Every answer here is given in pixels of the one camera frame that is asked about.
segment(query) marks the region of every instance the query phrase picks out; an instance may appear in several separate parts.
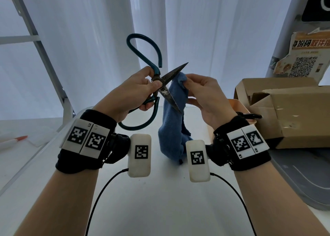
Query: blue sock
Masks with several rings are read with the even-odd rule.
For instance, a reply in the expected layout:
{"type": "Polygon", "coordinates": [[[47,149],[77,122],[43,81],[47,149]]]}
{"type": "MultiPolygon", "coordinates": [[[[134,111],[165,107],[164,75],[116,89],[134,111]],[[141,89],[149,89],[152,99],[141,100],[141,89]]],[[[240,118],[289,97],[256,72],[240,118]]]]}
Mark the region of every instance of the blue sock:
{"type": "MultiPolygon", "coordinates": [[[[187,79],[180,72],[173,80],[169,88],[171,95],[183,113],[188,89],[182,84],[187,79]]],[[[185,143],[192,140],[191,133],[184,126],[184,116],[179,114],[172,106],[164,101],[163,125],[158,130],[160,151],[168,158],[182,163],[182,158],[187,154],[185,143]]]]}

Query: open scissors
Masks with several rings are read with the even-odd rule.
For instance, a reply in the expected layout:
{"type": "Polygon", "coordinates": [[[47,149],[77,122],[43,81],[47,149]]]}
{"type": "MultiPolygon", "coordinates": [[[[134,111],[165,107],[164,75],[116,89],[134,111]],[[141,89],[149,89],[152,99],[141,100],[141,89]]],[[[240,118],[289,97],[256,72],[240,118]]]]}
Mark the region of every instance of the open scissors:
{"type": "Polygon", "coordinates": [[[141,54],[140,51],[138,51],[132,44],[131,44],[131,39],[133,38],[139,38],[142,40],[145,40],[146,42],[150,43],[154,49],[157,52],[158,55],[158,67],[162,67],[162,54],[160,52],[159,47],[157,46],[157,44],[151,40],[149,37],[143,35],[143,34],[130,34],[127,39],[126,39],[126,43],[127,46],[139,57],[141,58],[146,64],[148,64],[154,71],[154,76],[152,77],[151,81],[161,81],[162,82],[162,86],[153,93],[153,95],[148,98],[145,102],[143,102],[143,105],[147,104],[148,102],[155,102],[155,105],[153,107],[153,113],[150,117],[150,119],[145,122],[142,125],[139,126],[125,126],[123,123],[119,122],[118,125],[125,129],[125,130],[130,130],[130,131],[135,131],[135,130],[140,130],[145,128],[146,126],[148,126],[156,117],[157,111],[158,111],[158,104],[159,104],[159,97],[158,92],[160,92],[160,94],[165,98],[165,100],[168,101],[168,103],[171,104],[171,106],[179,113],[182,114],[181,110],[179,109],[178,105],[176,104],[175,100],[173,99],[173,96],[171,95],[171,93],[168,91],[166,85],[173,80],[173,78],[188,64],[188,63],[184,63],[183,65],[177,67],[176,69],[173,69],[171,72],[168,72],[166,75],[164,75],[163,77],[160,77],[160,70],[159,68],[153,64],[149,59],[147,59],[143,54],[141,54]]]}

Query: wristband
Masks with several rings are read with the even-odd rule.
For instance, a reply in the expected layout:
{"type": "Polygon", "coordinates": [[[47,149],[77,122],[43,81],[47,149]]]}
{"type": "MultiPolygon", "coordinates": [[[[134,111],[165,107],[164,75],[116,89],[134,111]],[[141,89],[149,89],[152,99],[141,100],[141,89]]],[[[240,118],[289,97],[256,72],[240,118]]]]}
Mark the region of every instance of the wristband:
{"type": "Polygon", "coordinates": [[[110,140],[118,137],[113,134],[116,125],[111,117],[96,110],[86,110],[65,136],[56,169],[72,174],[101,168],[113,147],[110,140]]]}
{"type": "Polygon", "coordinates": [[[269,147],[257,128],[241,116],[235,116],[213,133],[213,150],[215,145],[218,148],[220,145],[233,171],[245,171],[271,159],[267,151],[269,147]]]}

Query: forearm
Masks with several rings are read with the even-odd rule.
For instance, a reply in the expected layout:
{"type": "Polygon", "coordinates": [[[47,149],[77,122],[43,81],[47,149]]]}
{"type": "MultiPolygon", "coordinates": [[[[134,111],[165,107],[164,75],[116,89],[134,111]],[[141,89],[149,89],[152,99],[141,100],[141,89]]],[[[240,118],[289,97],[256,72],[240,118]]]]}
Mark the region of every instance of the forearm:
{"type": "Polygon", "coordinates": [[[55,171],[15,236],[84,235],[98,170],[55,171]]]}
{"type": "Polygon", "coordinates": [[[329,236],[270,161],[234,173],[258,236],[329,236]]]}

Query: person's right hand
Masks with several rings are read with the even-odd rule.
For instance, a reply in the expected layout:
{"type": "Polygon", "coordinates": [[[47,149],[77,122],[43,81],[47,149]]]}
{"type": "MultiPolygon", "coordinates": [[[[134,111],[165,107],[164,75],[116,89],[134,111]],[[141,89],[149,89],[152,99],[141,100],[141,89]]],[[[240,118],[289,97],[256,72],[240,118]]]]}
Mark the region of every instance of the person's right hand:
{"type": "Polygon", "coordinates": [[[237,114],[222,92],[216,79],[198,74],[187,74],[184,86],[189,90],[187,103],[200,108],[203,120],[216,130],[237,114]]]}

